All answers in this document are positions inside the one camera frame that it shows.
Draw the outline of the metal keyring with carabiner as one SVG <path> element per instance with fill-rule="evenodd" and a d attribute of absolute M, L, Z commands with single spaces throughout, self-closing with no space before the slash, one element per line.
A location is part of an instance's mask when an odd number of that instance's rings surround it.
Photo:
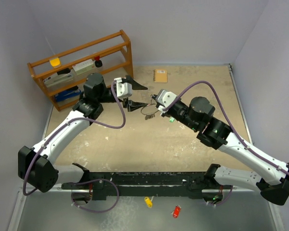
<path fill-rule="evenodd" d="M 154 99 L 154 95 L 150 95 L 150 103 L 142 107 L 140 112 L 144 116 L 145 120 L 150 120 L 156 116 L 158 109 L 157 109 L 157 103 Z"/>

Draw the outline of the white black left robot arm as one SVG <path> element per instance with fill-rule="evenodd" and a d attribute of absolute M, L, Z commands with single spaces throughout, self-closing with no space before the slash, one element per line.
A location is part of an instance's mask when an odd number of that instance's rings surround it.
<path fill-rule="evenodd" d="M 23 146 L 18 152 L 18 176 L 23 179 L 23 195 L 30 184 L 35 190 L 49 191 L 56 184 L 73 183 L 79 189 L 89 185 L 89 176 L 85 168 L 71 164 L 55 168 L 54 164 L 61 152 L 83 130 L 91 124 L 99 124 L 112 129 L 121 129 L 125 126 L 125 113 L 146 106 L 146 103 L 129 100 L 134 90 L 146 90 L 147 87 L 137 83 L 132 77 L 125 76 L 113 80 L 107 87 L 104 78 L 99 73 L 89 74 L 83 85 L 79 101 L 73 106 L 65 120 L 31 148 Z M 103 111 L 104 103 L 117 103 L 121 111 L 123 122 L 119 126 L 111 126 L 97 121 Z"/>

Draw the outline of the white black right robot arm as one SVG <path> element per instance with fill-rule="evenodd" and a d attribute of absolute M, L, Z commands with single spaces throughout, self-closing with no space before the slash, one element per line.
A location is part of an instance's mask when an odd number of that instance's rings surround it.
<path fill-rule="evenodd" d="M 267 201 L 284 205 L 289 197 L 289 162 L 280 161 L 245 141 L 229 124 L 215 118 L 215 108 L 205 97 L 194 97 L 189 105 L 175 94 L 161 101 L 165 115 L 172 117 L 197 133 L 207 147 L 239 160 L 250 171 L 217 166 L 204 178 L 209 188 L 233 185 L 259 192 Z"/>

